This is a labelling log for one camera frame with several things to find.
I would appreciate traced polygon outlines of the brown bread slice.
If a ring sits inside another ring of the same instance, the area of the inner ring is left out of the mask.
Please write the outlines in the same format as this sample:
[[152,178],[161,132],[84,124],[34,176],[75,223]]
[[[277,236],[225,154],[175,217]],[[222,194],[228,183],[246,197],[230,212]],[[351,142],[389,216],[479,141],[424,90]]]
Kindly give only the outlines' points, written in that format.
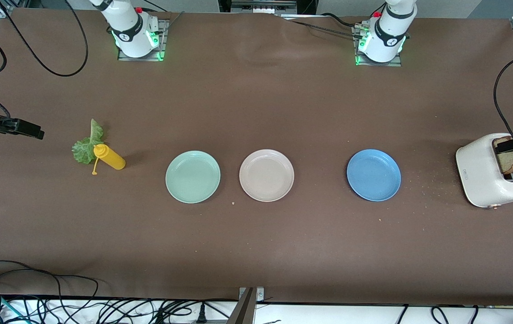
[[497,162],[503,175],[513,174],[513,152],[496,153]]

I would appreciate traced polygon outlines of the green lettuce leaf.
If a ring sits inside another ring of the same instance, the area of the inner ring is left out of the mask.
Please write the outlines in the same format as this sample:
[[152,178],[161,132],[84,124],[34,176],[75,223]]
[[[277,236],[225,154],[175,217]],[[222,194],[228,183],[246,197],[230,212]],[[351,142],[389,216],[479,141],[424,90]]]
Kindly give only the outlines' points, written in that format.
[[95,120],[90,121],[90,135],[82,140],[76,141],[72,146],[73,158],[81,164],[90,164],[96,160],[94,146],[103,144],[104,129]]

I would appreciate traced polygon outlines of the yellow mustard squeeze bottle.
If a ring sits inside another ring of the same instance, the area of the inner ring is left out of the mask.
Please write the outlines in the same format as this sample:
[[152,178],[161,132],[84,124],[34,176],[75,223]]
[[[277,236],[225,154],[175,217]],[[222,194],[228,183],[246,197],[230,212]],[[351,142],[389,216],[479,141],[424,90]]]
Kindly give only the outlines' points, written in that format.
[[96,156],[96,160],[92,168],[93,175],[97,174],[96,166],[100,161],[108,164],[108,166],[115,170],[122,170],[126,166],[125,159],[105,144],[94,145],[93,153]]

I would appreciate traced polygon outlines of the blue plate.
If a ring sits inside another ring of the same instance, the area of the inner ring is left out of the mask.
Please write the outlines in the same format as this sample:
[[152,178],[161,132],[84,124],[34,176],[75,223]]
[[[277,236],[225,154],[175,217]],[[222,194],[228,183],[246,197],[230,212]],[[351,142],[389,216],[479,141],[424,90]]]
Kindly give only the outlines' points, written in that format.
[[394,197],[402,184],[398,164],[390,155],[377,149],[353,154],[345,176],[352,191],[371,202],[383,202]]

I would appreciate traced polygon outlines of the green plate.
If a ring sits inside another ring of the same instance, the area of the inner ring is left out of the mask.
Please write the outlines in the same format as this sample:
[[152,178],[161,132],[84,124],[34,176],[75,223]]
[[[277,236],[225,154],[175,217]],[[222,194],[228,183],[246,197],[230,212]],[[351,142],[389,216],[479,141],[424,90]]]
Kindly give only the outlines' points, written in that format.
[[165,184],[174,199],[187,204],[209,199],[221,182],[221,169],[215,158],[200,150],[176,156],[168,165]]

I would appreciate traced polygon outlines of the beige plate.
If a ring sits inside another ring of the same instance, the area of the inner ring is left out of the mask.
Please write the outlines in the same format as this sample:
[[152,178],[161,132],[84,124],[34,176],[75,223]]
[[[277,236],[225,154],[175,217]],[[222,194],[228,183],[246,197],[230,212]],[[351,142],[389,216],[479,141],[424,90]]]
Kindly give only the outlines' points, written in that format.
[[274,202],[291,191],[295,172],[291,161],[279,151],[256,150],[242,162],[239,181],[243,191],[259,202]]

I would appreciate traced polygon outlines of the cream white toaster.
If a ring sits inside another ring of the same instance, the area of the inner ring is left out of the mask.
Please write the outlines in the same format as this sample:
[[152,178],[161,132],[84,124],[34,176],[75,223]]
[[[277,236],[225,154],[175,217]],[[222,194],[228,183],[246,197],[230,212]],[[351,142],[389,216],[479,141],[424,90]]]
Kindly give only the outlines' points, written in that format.
[[513,178],[502,174],[493,142],[507,133],[485,135],[456,151],[464,193],[472,205],[492,208],[513,203]]

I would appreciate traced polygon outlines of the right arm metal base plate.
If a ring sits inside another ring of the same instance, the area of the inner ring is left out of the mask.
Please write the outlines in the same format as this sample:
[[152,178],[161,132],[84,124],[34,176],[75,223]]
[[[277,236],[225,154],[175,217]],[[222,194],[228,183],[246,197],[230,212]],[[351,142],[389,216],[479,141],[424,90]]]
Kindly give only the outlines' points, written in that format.
[[158,22],[151,27],[153,33],[147,31],[147,35],[149,35],[149,41],[153,43],[153,49],[150,53],[143,57],[132,58],[127,56],[121,49],[118,47],[118,61],[133,61],[133,62],[162,62],[164,61],[164,56],[166,52],[166,43],[168,39],[168,28],[170,27],[169,20],[158,20]]

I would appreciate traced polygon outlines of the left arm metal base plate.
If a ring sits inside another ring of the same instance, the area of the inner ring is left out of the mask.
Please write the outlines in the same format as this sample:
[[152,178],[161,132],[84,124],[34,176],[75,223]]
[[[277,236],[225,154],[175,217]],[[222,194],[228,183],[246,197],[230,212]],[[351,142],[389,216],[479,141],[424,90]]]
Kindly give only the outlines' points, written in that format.
[[402,62],[400,52],[406,37],[389,41],[394,45],[387,46],[382,39],[369,30],[369,27],[357,24],[352,28],[356,65],[400,67]]

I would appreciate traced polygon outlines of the black metal machine frame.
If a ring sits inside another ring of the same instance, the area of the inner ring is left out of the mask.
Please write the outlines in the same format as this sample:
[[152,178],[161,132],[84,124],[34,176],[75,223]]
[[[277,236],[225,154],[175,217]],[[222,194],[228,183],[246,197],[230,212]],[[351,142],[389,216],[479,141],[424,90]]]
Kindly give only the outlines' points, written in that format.
[[272,12],[315,15],[319,0],[218,0],[221,12]]

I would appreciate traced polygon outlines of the grey metal table bracket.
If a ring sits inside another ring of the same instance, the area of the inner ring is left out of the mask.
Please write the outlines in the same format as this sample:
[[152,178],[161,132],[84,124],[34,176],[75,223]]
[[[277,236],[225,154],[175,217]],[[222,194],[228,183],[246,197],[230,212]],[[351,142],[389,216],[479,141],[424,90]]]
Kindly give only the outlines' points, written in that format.
[[264,300],[264,287],[240,287],[239,300],[226,324],[254,324],[258,302]]

